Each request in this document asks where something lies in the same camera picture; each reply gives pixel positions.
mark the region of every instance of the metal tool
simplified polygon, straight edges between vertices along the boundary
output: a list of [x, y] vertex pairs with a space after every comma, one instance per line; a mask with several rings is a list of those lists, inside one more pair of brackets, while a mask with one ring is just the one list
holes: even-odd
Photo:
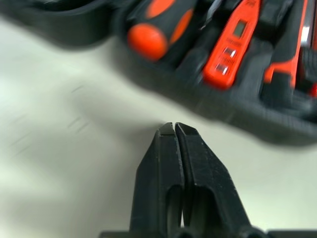
[[208, 9], [207, 15], [206, 15], [206, 21], [202, 27], [202, 29], [212, 20], [212, 17], [214, 13], [218, 10], [223, 0], [214, 0], [211, 4], [210, 8]]
[[100, 238], [317, 238], [317, 231], [252, 227], [227, 168], [198, 131], [167, 123], [138, 167], [130, 230]]
[[203, 70], [204, 82], [232, 86], [260, 14], [261, 0], [242, 0], [233, 11]]

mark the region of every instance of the white surface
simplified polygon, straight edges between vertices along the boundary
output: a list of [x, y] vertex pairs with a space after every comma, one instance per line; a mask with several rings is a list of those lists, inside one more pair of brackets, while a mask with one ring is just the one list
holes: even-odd
[[0, 238], [127, 229], [136, 168], [168, 121], [198, 129], [255, 226], [317, 229], [316, 146], [274, 147], [140, 88], [113, 38], [76, 52], [4, 20], [0, 32]]

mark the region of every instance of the orange tool handle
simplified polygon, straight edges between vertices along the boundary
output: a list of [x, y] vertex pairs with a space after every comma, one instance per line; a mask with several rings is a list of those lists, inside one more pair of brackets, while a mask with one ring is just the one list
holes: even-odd
[[143, 57], [157, 61], [185, 32], [198, 0], [143, 0], [132, 14], [128, 43]]
[[268, 85], [274, 79], [280, 80], [281, 75], [285, 75], [290, 87], [295, 88], [306, 8], [307, 0], [294, 1], [285, 33], [275, 47], [271, 65], [265, 71], [264, 84]]
[[233, 11], [204, 70], [204, 81], [220, 89], [232, 86], [260, 14], [261, 0], [242, 0]]

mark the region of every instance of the black tool case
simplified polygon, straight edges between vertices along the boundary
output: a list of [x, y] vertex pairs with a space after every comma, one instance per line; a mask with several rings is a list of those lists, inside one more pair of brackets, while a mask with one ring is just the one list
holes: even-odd
[[309, 145], [317, 142], [317, 113], [316, 116], [314, 113], [316, 99], [304, 96], [304, 102], [298, 103], [297, 99], [303, 92], [299, 92], [298, 97], [298, 90], [281, 93], [283, 95], [281, 98], [284, 99], [289, 96], [288, 94], [294, 94], [295, 104], [309, 109], [310, 113], [306, 113], [305, 110], [298, 112], [288, 106], [281, 109], [280, 105], [283, 102], [279, 102], [279, 106], [273, 105], [267, 98], [274, 99], [276, 92], [263, 95], [264, 72], [277, 57], [276, 54], [279, 53], [277, 48], [283, 45], [282, 40], [293, 37], [292, 34], [286, 34], [285, 29], [290, 26], [296, 28], [292, 19], [306, 0], [264, 0], [259, 22], [240, 64], [235, 82], [225, 91], [203, 82], [201, 70], [204, 64], [200, 63], [203, 54], [199, 52], [190, 54], [202, 37], [205, 39], [210, 37], [209, 46], [216, 44], [222, 28], [240, 2], [240, 0], [224, 0], [213, 20], [202, 29], [211, 1], [199, 1], [183, 36], [173, 45], [169, 53], [157, 62], [144, 59], [133, 51], [127, 42], [127, 32], [133, 21], [130, 13], [140, 0], [94, 0], [76, 9], [63, 11], [47, 11], [21, 5], [21, 0], [4, 0], [2, 8], [5, 5], [6, 12], [11, 12], [15, 18], [71, 46], [85, 46], [98, 42], [105, 39], [111, 29], [111, 33], [118, 36], [127, 46], [127, 54], [122, 58], [133, 59], [127, 60], [127, 63], [133, 64], [131, 66], [133, 70], [147, 72], [148, 77], [144, 74], [140, 74], [137, 79], [138, 76], [131, 77], [138, 84], [146, 87], [150, 85], [155, 91], [180, 102], [204, 117], [221, 120], [270, 143]]

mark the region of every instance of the screwdriver handle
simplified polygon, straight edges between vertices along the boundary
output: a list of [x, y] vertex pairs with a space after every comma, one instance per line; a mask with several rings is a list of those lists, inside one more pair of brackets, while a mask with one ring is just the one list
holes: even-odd
[[143, 0], [132, 12], [128, 43], [143, 57], [157, 61], [183, 35], [198, 0]]

